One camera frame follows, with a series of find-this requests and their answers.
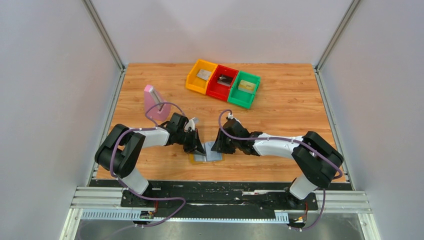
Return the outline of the yellow leather card holder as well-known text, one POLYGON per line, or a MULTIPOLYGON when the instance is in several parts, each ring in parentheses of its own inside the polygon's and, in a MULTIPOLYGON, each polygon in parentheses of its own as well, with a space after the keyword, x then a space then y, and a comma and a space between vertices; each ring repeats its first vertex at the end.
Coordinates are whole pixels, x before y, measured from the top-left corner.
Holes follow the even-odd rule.
POLYGON ((204 163, 216 163, 224 160, 222 153, 217 151, 212 151, 212 146, 214 141, 203 142, 202 146, 205 150, 205 155, 201 154, 190 154, 188 159, 191 164, 204 164, 204 163))

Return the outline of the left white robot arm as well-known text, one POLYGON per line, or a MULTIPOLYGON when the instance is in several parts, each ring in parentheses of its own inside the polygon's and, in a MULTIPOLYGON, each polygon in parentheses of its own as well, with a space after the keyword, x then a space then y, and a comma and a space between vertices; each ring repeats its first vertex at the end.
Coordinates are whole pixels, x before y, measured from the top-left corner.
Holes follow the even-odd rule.
POLYGON ((126 188, 142 195, 149 182, 136 168, 142 149, 181 145, 187 154, 205 156, 195 120, 173 113, 170 120, 153 128, 115 125, 94 155, 94 161, 120 180, 126 188))

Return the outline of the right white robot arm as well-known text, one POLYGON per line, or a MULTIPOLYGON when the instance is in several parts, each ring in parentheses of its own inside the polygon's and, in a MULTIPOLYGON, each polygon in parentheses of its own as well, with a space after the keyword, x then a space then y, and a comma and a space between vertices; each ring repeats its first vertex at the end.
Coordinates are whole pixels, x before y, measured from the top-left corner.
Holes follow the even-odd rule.
POLYGON ((294 160, 301 175, 292 182, 288 191, 298 200, 305 199, 318 188, 327 188, 334 179, 343 175, 340 167, 344 157, 314 131, 295 137, 249 132, 236 118, 230 118, 218 131, 211 149, 222 154, 233 154, 239 149, 246 155, 294 160))

